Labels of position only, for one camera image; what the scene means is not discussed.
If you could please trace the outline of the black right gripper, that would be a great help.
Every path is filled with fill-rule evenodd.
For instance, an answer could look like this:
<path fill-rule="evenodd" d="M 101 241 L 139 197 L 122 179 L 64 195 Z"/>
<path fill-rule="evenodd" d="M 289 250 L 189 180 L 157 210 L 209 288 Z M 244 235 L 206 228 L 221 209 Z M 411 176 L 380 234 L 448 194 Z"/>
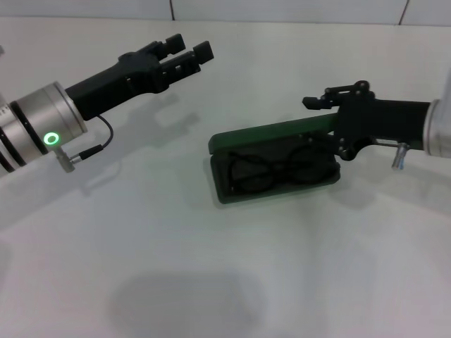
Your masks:
<path fill-rule="evenodd" d="M 320 97 L 306 96 L 307 109 L 339 106 L 334 136 L 327 132 L 305 133 L 307 144 L 315 151 L 344 161 L 355 159 L 360 150 L 378 140 L 405 143 L 413 150 L 424 149 L 424 124 L 429 102 L 380 100 L 370 92 L 370 84 L 327 87 Z"/>

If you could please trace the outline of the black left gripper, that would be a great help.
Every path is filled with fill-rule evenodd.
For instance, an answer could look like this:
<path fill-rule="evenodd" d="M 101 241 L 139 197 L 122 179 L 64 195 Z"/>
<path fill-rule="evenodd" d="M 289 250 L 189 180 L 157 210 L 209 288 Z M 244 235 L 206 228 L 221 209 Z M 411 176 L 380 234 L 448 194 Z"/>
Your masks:
<path fill-rule="evenodd" d="M 160 64 L 168 56 L 185 50 L 181 34 L 154 41 L 118 58 L 110 68 L 66 89 L 85 120 L 91 120 L 142 94 L 168 89 L 167 81 L 180 81 L 201 71 L 200 65 L 214 58 L 208 41 Z"/>

